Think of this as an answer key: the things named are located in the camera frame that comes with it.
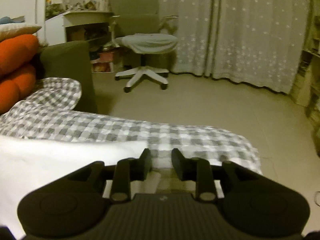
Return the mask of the white Pooh t-shirt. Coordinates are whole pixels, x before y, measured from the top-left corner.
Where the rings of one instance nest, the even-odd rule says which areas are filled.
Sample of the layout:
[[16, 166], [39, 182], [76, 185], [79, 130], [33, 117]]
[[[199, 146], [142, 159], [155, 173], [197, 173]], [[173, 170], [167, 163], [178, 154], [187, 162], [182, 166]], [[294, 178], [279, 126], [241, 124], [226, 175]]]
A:
[[1, 136], [1, 225], [17, 239], [25, 236], [17, 217], [20, 200], [35, 189], [94, 161], [115, 165], [138, 158], [147, 143], [61, 142]]

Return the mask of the grey checkered bed quilt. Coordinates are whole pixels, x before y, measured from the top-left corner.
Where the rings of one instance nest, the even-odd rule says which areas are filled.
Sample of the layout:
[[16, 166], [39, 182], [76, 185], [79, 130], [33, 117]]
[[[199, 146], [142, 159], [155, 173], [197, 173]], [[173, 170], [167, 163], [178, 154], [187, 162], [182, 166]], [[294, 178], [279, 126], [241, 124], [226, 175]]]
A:
[[159, 193], [194, 192], [191, 181], [178, 180], [171, 151], [207, 159], [213, 165], [232, 161], [261, 171], [257, 150], [244, 137], [211, 126], [171, 125], [78, 112], [81, 85], [69, 78], [37, 81], [33, 92], [1, 115], [1, 134], [23, 139], [68, 142], [142, 141], [150, 149], [153, 166], [161, 174]]

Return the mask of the grey garment on chair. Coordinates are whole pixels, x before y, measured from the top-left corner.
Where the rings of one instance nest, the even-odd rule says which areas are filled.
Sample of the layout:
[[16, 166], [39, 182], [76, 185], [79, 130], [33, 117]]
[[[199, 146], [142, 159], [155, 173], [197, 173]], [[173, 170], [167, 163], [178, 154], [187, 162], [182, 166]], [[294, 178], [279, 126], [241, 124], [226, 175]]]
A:
[[136, 54], [165, 54], [173, 51], [178, 39], [169, 34], [134, 34], [118, 37], [115, 42]]

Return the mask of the wooden shelf unit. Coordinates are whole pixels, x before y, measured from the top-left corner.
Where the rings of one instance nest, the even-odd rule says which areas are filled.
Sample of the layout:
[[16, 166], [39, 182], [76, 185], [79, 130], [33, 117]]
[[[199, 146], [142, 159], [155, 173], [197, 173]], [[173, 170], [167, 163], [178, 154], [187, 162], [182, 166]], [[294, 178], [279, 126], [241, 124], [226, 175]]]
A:
[[297, 75], [290, 92], [292, 101], [304, 108], [315, 137], [319, 136], [319, 16], [312, 26], [300, 56]]

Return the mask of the red knitted cushion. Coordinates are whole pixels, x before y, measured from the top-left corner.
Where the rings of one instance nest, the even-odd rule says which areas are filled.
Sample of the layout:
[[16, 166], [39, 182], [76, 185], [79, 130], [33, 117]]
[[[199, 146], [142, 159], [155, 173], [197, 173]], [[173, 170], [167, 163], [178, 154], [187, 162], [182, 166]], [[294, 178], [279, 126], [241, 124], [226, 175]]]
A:
[[30, 64], [39, 48], [38, 38], [24, 34], [1, 42], [1, 113], [31, 94], [36, 70]]

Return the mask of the grey star curtain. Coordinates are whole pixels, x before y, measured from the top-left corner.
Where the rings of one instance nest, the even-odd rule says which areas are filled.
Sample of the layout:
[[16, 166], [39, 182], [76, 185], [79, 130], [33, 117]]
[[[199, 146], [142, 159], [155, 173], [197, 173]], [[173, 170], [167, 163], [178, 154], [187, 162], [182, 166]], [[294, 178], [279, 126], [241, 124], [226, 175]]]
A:
[[178, 38], [175, 74], [289, 93], [312, 0], [158, 0]]

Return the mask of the white desk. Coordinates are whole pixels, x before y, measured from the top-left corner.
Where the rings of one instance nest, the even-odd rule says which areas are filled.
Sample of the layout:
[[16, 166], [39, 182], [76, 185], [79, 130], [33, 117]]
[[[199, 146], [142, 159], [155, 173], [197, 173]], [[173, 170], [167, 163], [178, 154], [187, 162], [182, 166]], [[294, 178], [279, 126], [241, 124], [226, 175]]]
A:
[[71, 27], [107, 23], [112, 12], [96, 10], [71, 10], [45, 21], [45, 41], [50, 45], [67, 42], [67, 30]]

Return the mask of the grey office chair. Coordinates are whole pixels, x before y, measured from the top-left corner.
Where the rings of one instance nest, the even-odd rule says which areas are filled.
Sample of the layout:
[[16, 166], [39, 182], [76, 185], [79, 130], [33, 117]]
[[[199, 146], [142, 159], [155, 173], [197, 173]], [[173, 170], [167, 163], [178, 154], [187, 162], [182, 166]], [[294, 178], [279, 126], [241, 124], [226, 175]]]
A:
[[159, 17], [158, 0], [110, 0], [113, 16], [109, 20], [111, 41], [116, 48], [127, 48], [140, 55], [140, 66], [117, 72], [115, 80], [131, 77], [124, 92], [143, 77], [157, 81], [162, 90], [168, 88], [169, 70], [146, 64], [148, 55], [163, 55], [175, 50], [178, 39], [171, 34], [162, 34], [164, 25], [178, 16]]

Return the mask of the beige pillow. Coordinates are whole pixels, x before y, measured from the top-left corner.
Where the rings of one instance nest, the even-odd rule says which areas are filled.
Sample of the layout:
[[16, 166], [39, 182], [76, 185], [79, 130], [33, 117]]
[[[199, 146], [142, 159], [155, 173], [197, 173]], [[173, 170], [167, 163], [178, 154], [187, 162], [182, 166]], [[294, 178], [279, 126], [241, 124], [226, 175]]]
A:
[[39, 31], [42, 27], [37, 24], [29, 23], [7, 23], [1, 24], [0, 29], [0, 42], [15, 38], [24, 34], [34, 34]]

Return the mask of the blue plush toy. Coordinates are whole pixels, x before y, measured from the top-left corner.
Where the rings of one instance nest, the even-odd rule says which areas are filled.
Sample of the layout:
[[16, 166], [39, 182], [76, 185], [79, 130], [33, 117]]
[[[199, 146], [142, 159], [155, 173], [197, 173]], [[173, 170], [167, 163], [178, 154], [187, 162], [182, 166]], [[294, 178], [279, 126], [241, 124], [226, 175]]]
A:
[[8, 16], [4, 16], [0, 18], [0, 24], [10, 24], [10, 23], [24, 23], [25, 22], [25, 17], [20, 16], [16, 18], [10, 18]]

